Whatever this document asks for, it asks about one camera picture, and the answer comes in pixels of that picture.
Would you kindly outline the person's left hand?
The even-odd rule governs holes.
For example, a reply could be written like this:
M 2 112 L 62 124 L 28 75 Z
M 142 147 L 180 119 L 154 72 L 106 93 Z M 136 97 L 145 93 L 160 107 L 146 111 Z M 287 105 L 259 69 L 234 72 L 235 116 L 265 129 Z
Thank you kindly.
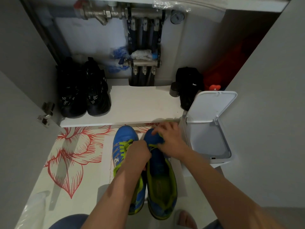
M 141 170 L 141 152 L 143 148 L 148 148 L 144 140 L 134 141 L 127 149 L 123 163 L 135 170 Z

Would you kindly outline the blue sneaker with green laces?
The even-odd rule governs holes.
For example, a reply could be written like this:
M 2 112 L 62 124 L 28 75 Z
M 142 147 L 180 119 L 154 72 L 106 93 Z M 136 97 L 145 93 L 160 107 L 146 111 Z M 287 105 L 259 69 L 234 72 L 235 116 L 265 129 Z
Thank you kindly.
M 121 167 L 121 163 L 126 157 L 129 146 L 134 142 L 138 141 L 138 135 L 136 131 L 128 125 L 124 125 L 118 129 L 115 134 L 112 146 L 112 161 L 114 165 L 113 176 L 116 176 L 117 171 Z M 146 185 L 147 177 L 146 171 L 142 171 L 141 176 L 137 182 L 131 205 L 129 208 L 128 215 L 137 214 L 144 205 L 146 198 Z
M 158 148 L 164 140 L 159 134 L 153 135 L 153 130 L 149 129 L 143 138 L 151 153 L 146 166 L 148 208 L 155 219 L 166 220 L 177 203 L 177 182 L 170 158 Z

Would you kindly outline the person's right forearm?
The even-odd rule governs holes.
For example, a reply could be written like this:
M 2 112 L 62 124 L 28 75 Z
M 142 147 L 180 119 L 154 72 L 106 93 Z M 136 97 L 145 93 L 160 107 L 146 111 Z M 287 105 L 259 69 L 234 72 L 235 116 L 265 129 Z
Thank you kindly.
M 199 153 L 186 148 L 179 160 L 196 180 L 223 229 L 286 229 Z

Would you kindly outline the person's left forearm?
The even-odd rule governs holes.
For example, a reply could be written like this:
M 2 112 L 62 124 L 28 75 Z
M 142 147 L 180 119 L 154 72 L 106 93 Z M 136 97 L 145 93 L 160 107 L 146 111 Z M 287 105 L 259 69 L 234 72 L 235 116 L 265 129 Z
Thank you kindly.
M 81 229 L 124 229 L 145 160 L 123 162 Z

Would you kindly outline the white cabinet shelf board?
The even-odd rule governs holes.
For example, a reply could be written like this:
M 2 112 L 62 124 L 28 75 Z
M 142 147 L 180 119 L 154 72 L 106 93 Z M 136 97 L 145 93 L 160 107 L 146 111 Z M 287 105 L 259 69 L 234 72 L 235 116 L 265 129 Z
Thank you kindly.
M 108 79 L 110 111 L 101 116 L 88 113 L 64 118 L 60 127 L 153 123 L 176 120 L 183 114 L 180 99 L 169 94 L 170 86 L 129 86 L 128 79 Z

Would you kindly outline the white trash bin with lid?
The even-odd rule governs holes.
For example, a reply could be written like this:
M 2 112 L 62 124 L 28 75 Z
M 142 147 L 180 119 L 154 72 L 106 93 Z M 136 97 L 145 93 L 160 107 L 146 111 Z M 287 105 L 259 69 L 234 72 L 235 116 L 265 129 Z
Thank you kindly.
M 234 91 L 198 92 L 190 109 L 183 112 L 179 122 L 181 136 L 186 144 L 214 168 L 234 159 L 220 116 L 237 95 Z

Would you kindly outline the black bag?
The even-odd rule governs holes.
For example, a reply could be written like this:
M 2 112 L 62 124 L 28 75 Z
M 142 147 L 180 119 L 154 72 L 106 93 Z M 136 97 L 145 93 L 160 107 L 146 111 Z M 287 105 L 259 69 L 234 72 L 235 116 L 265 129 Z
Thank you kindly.
M 191 67 L 177 69 L 176 82 L 179 86 L 181 108 L 189 111 L 198 91 L 204 90 L 203 75 Z

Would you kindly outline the white mat with red flowers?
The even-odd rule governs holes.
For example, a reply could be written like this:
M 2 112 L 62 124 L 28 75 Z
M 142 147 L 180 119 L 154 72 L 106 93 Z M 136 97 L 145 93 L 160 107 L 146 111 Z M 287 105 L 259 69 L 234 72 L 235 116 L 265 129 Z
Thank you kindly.
M 113 179 L 112 143 L 121 126 L 61 129 L 31 194 L 47 194 L 41 229 L 69 215 L 91 213 Z

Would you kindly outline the black sneaker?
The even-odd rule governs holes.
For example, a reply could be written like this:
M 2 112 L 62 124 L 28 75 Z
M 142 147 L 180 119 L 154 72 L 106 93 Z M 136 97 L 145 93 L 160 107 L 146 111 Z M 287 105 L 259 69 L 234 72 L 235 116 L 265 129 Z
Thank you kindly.
M 93 57 L 88 57 L 82 70 L 85 75 L 87 112 L 91 116 L 100 116 L 111 108 L 108 84 L 103 69 L 100 69 Z
M 81 67 L 71 57 L 56 65 L 58 105 L 65 118 L 78 118 L 87 111 L 85 77 Z

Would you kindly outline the blue plastic bag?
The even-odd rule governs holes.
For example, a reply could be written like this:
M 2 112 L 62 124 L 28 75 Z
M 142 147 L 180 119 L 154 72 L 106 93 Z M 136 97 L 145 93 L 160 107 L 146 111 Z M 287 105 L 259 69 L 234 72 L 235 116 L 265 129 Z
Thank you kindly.
M 120 63 L 121 59 L 126 58 L 130 58 L 127 46 L 111 48 L 109 58 L 104 65 L 108 73 L 120 73 L 129 70 L 129 66 L 124 66 Z

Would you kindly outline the red box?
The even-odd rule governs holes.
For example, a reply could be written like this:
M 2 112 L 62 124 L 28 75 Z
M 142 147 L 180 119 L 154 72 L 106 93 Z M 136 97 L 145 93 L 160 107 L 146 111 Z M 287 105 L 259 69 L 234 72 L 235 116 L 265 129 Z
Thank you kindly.
M 220 85 L 221 90 L 227 88 L 255 48 L 255 44 L 244 41 L 230 49 L 203 73 L 204 91 L 208 91 L 213 84 Z

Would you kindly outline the metal pipe manifold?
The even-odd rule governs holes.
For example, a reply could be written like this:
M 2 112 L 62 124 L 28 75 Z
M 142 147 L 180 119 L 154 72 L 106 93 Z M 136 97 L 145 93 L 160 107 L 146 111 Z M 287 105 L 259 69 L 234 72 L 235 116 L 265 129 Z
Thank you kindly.
M 148 7 L 132 7 L 130 3 L 109 1 L 99 7 L 89 0 L 77 0 L 74 11 L 78 18 L 96 19 L 103 26 L 113 18 L 125 19 L 129 55 L 136 50 L 150 49 L 154 60 L 121 59 L 120 63 L 131 68 L 131 86 L 154 86 L 156 70 L 161 66 L 161 37 L 166 11 Z

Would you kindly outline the grey cabinet door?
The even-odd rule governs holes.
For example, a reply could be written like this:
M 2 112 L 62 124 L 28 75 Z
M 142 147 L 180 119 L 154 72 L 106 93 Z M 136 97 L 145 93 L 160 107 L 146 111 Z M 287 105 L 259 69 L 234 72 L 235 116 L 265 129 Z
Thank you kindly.
M 227 87 L 225 177 L 265 207 L 305 208 L 305 0 L 291 0 Z
M 60 131 L 56 62 L 20 0 L 0 0 L 0 229 L 14 229 Z

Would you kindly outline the round pressure gauge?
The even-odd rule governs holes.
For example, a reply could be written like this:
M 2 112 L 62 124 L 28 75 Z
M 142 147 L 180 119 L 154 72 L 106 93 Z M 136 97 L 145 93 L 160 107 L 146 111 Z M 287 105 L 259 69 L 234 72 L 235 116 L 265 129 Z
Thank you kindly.
M 181 24 L 185 19 L 185 13 L 178 10 L 171 10 L 170 22 L 174 25 Z

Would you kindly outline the clear plastic bag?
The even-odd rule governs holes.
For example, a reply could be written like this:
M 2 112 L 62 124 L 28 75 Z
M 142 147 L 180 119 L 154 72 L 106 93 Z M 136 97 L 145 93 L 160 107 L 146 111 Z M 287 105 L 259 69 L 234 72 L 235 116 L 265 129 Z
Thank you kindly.
M 190 3 L 182 0 L 153 0 L 152 7 L 161 10 L 191 11 Z

